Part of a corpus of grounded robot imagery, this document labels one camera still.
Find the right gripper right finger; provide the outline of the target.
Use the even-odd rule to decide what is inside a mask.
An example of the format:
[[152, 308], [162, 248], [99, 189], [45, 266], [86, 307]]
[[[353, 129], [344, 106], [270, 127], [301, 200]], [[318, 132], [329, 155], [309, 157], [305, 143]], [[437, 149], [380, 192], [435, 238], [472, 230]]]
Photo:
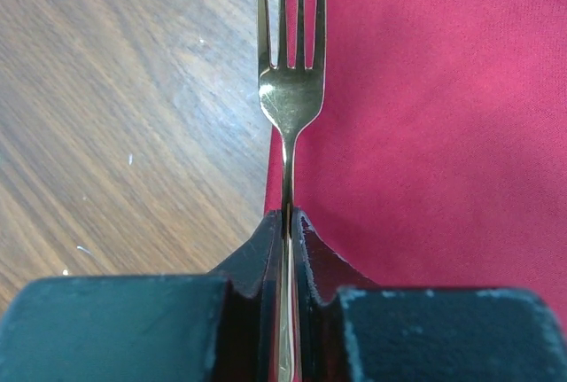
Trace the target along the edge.
[[292, 220], [306, 381], [563, 381], [566, 339], [536, 294], [379, 285]]

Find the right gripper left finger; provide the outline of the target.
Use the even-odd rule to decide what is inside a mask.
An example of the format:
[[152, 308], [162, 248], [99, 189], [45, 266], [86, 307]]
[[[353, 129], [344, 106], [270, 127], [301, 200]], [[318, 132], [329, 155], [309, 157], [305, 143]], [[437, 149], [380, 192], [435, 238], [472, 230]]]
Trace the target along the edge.
[[280, 215], [205, 274], [49, 277], [1, 320], [4, 381], [269, 381]]

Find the red cloth napkin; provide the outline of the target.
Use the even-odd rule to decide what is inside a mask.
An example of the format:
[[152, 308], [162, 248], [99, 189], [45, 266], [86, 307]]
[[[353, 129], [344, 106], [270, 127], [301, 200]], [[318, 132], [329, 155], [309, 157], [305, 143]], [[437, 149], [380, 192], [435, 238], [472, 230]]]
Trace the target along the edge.
[[566, 0], [327, 0], [295, 202], [386, 287], [522, 287], [566, 319]]

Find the copper fork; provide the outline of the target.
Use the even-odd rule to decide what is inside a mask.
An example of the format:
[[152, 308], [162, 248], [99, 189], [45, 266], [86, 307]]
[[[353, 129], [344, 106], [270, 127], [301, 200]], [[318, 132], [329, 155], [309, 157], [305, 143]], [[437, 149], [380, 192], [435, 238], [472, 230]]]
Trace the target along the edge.
[[282, 234], [277, 271], [273, 374], [278, 381], [301, 375], [298, 283], [291, 235], [294, 158], [300, 133], [320, 114], [326, 73], [327, 0], [316, 0], [313, 59], [306, 59], [305, 2], [297, 0], [296, 53], [288, 60], [286, 0], [279, 0], [278, 60], [271, 61], [268, 0], [257, 1], [258, 95], [260, 108], [282, 143]]

